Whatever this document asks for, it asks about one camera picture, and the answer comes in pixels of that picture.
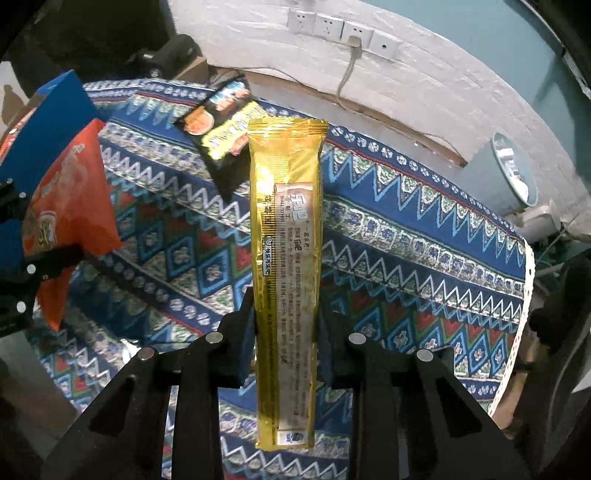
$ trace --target black bag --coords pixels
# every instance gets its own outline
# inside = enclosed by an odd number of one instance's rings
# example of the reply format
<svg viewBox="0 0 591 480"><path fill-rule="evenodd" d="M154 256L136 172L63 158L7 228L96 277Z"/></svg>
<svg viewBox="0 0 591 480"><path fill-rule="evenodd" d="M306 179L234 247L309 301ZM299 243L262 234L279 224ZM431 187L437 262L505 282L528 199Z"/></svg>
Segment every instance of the black bag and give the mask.
<svg viewBox="0 0 591 480"><path fill-rule="evenodd" d="M195 143L225 202L248 179L248 122L267 116L240 75L223 82L176 124Z"/></svg>

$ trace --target electrical outlet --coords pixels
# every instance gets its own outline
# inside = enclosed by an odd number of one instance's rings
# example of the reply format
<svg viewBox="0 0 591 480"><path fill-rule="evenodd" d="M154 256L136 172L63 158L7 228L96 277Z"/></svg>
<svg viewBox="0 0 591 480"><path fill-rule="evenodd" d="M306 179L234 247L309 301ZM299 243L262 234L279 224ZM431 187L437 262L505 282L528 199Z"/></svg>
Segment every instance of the electrical outlet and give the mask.
<svg viewBox="0 0 591 480"><path fill-rule="evenodd" d="M380 57L384 57L388 60L393 60L396 57L396 53L402 44L400 38L396 38L386 32L380 30L374 31L369 43L368 51L375 53Z"/></svg>
<svg viewBox="0 0 591 480"><path fill-rule="evenodd" d="M361 39L361 47L367 50L373 35L373 28L345 20L343 34L340 36L340 40L342 43L349 44L349 37L359 37Z"/></svg>
<svg viewBox="0 0 591 480"><path fill-rule="evenodd" d="M287 14L287 28L293 33L313 35L315 22L316 14L314 12L304 12L290 8Z"/></svg>
<svg viewBox="0 0 591 480"><path fill-rule="evenodd" d="M316 14L314 23L314 35L326 40L340 41L345 21L342 18L330 17L324 14Z"/></svg>

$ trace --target red snack bag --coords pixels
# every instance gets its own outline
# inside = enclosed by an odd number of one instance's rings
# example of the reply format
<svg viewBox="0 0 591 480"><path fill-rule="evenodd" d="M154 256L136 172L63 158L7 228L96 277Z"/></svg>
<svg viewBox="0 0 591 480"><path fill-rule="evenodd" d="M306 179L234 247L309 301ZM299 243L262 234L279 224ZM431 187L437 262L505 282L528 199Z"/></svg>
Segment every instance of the red snack bag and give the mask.
<svg viewBox="0 0 591 480"><path fill-rule="evenodd" d="M95 256L121 247L99 149L103 126L98 119L90 122L37 186L22 224L25 256L72 244ZM73 270L45 280L37 292L45 319L55 330L64 315Z"/></svg>

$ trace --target blue patterned fabric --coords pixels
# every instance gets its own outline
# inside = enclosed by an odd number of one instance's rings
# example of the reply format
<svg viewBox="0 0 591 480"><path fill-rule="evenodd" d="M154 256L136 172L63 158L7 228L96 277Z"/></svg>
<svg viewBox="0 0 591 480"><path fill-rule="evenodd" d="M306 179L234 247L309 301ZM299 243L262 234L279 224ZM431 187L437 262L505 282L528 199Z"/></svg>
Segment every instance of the blue patterned fabric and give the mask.
<svg viewBox="0 0 591 480"><path fill-rule="evenodd" d="M173 126L208 90L158 79L86 89L111 115L100 146L124 246L77 269L59 335L31 336L79 410L124 364L121 338L160 351L183 346L215 330L252 284L248 184L223 203L193 144ZM261 105L270 115L305 116ZM492 411L529 305L529 247L486 206L389 145L331 126L320 161L323 295L385 348L453 345L456 376ZM313 449L262 452L254 446L254 384L250 377L239 391L220 391L226 471L344 479L350 392L319 384Z"/></svg>

